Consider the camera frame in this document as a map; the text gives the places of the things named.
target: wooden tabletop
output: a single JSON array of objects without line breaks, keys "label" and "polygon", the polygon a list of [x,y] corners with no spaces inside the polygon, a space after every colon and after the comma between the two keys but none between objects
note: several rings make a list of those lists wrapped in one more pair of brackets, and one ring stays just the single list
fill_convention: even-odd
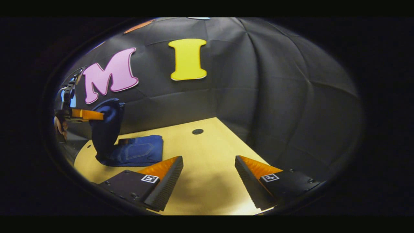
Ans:
[{"label": "wooden tabletop", "polygon": [[[202,129],[201,134],[193,134]],[[254,215],[257,209],[234,167],[235,156],[242,155],[268,164],[218,118],[152,129],[118,136],[136,138],[161,135],[163,160],[182,156],[184,167],[161,215]],[[101,183],[123,170],[144,167],[108,167],[95,158],[92,141],[78,153],[75,168],[87,180]]]}]

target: orange gripper pad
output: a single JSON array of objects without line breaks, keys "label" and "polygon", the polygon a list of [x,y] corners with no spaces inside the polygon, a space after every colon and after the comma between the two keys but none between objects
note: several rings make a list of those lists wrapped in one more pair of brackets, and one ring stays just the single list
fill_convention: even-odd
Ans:
[{"label": "orange gripper pad", "polygon": [[283,170],[272,167],[270,165],[261,163],[259,161],[249,159],[246,157],[243,157],[240,155],[240,158],[243,160],[243,162],[246,164],[246,166],[249,168],[249,170],[253,173],[253,175],[256,177],[256,179],[260,179],[260,177],[268,174],[278,173],[282,172]]},{"label": "orange gripper pad", "polygon": [[138,173],[141,173],[144,175],[158,176],[159,179],[162,180],[178,157],[179,156],[176,156],[176,157],[161,161],[159,163],[156,163],[154,165],[151,165],[149,167],[146,167],[138,171]]},{"label": "orange gripper pad", "polygon": [[72,116],[81,117],[83,120],[103,120],[104,118],[104,114],[101,112],[84,109],[72,109]]}]

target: light blue object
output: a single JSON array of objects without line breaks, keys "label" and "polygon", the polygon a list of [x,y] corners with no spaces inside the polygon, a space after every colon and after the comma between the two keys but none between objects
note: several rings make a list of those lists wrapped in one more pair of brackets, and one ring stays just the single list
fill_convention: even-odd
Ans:
[{"label": "light blue object", "polygon": [[209,20],[209,17],[187,17],[189,19],[202,19],[202,20]]},{"label": "light blue object", "polygon": [[[62,102],[63,102],[63,95],[64,95],[65,91],[61,91],[60,92],[60,97],[62,98]],[[76,95],[73,95],[73,98],[70,101],[70,107],[74,108],[76,107]]]}]

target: person's hand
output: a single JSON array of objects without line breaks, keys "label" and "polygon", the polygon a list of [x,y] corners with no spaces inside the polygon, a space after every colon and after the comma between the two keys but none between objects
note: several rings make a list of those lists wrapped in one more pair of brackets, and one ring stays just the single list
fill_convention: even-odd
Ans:
[{"label": "person's hand", "polygon": [[67,123],[66,121],[63,121],[62,125],[63,125],[63,132],[62,132],[62,126],[58,120],[57,117],[55,117],[53,119],[53,121],[55,122],[55,128],[58,129],[59,133],[62,134],[65,137],[65,140],[67,140]]}]

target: blue fabric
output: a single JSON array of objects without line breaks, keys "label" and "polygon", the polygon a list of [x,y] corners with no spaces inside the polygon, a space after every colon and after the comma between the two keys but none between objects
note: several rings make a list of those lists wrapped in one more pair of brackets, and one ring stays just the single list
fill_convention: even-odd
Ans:
[{"label": "blue fabric", "polygon": [[124,115],[124,103],[108,99],[93,111],[103,112],[103,120],[90,120],[96,159],[112,167],[146,167],[162,161],[163,140],[159,135],[131,138],[126,145],[114,145]]},{"label": "blue fabric", "polygon": [[163,140],[159,135],[132,138],[126,145],[115,145],[109,156],[96,155],[103,165],[112,167],[146,167],[162,161]]},{"label": "blue fabric", "polygon": [[92,111],[103,112],[103,120],[90,120],[89,124],[96,152],[101,156],[107,156],[112,152],[121,130],[124,103],[119,103],[119,99],[112,98],[100,103]]}]

